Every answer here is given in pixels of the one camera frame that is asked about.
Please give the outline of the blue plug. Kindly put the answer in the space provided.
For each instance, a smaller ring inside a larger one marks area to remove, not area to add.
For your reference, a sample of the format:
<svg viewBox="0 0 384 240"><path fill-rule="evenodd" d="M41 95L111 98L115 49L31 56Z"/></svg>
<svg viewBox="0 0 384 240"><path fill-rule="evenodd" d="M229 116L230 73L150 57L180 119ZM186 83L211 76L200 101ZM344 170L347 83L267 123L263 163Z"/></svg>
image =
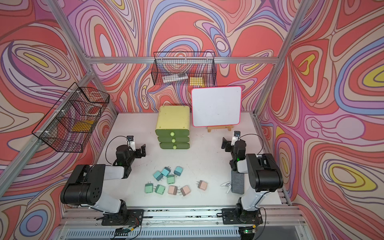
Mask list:
<svg viewBox="0 0 384 240"><path fill-rule="evenodd" d="M171 169L169 167L164 167L161 171L161 174L165 177L167 177L171 173Z"/></svg>
<svg viewBox="0 0 384 240"><path fill-rule="evenodd" d="M164 177L164 175L160 171L156 171L153 174L153 177L156 179L156 181L160 181Z"/></svg>
<svg viewBox="0 0 384 240"><path fill-rule="evenodd" d="M183 173L183 168L182 167L180 167L180 166L177 166L175 169L174 169L174 174L176 175L176 176L181 176L182 175L182 173Z"/></svg>

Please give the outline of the yellow green drawer cabinet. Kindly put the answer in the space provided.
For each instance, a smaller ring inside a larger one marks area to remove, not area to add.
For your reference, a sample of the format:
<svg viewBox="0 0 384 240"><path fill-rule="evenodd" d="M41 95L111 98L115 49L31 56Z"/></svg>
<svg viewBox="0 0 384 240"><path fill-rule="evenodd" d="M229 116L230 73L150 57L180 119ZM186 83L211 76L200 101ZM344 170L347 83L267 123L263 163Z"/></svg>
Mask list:
<svg viewBox="0 0 384 240"><path fill-rule="evenodd" d="M188 106L161 106L155 133L163 150L190 148L190 108Z"/></svg>

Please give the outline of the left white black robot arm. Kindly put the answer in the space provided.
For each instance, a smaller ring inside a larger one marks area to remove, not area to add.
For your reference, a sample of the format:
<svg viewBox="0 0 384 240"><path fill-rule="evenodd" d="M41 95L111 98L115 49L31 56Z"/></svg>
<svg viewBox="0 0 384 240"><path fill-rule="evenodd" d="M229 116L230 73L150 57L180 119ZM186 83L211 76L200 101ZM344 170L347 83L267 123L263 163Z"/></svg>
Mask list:
<svg viewBox="0 0 384 240"><path fill-rule="evenodd" d="M103 226L138 227L142 210L129 210L124 200L103 191L104 181L127 179L135 159L146 156L146 145L133 150L129 145L117 147L113 165L77 165L65 184L60 200L65 205L89 207L103 213Z"/></svg>

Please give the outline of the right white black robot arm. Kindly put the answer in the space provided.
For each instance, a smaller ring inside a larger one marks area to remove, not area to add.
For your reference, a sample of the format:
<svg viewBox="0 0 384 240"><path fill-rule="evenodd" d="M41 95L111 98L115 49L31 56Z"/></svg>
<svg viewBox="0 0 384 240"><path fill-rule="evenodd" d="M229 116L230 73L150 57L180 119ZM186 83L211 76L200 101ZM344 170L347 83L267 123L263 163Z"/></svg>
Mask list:
<svg viewBox="0 0 384 240"><path fill-rule="evenodd" d="M260 204L268 194L283 187L283 176L271 154L247 154L246 142L239 137L231 141L223 138L221 148L232 156L230 166L232 178L236 175L239 181L232 179L230 191L235 192L235 185L240 186L241 197L233 209L222 209L220 216L225 225L258 226L263 223Z"/></svg>

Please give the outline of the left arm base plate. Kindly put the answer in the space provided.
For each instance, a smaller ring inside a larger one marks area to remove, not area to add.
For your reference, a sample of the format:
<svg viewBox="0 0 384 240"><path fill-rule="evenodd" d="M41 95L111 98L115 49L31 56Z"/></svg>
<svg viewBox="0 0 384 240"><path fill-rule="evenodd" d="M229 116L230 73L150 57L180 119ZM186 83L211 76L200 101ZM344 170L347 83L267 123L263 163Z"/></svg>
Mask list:
<svg viewBox="0 0 384 240"><path fill-rule="evenodd" d="M142 222L144 210L126 210L117 214L104 214L102 226L138 226Z"/></svg>

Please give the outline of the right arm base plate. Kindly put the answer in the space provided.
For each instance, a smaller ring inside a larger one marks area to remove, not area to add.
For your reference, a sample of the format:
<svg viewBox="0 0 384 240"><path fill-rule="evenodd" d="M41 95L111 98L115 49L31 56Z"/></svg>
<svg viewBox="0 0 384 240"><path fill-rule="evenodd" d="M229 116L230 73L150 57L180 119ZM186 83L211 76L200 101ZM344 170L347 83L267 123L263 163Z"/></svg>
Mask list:
<svg viewBox="0 0 384 240"><path fill-rule="evenodd" d="M260 210L244 211L236 209L222 209L221 217L224 225L260 225L263 224L263 216Z"/></svg>

